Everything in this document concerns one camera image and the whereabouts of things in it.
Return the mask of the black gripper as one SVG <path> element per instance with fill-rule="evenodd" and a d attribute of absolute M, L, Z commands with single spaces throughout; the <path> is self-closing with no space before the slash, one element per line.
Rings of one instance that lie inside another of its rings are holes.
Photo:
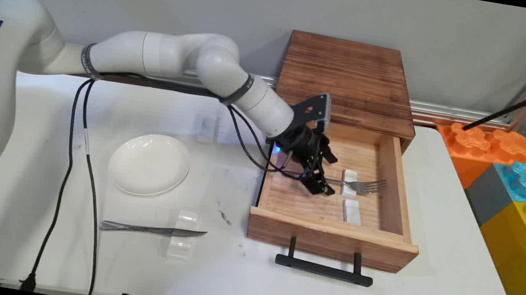
<path fill-rule="evenodd" d="M 336 164 L 338 160 L 329 146 L 330 139 L 323 132 L 303 124 L 273 137 L 272 141 L 284 153 L 292 153 L 292 160 L 302 166 L 298 180 L 309 193 L 326 196 L 336 193 L 325 179 L 322 161 L 325 159 L 328 164 Z"/>

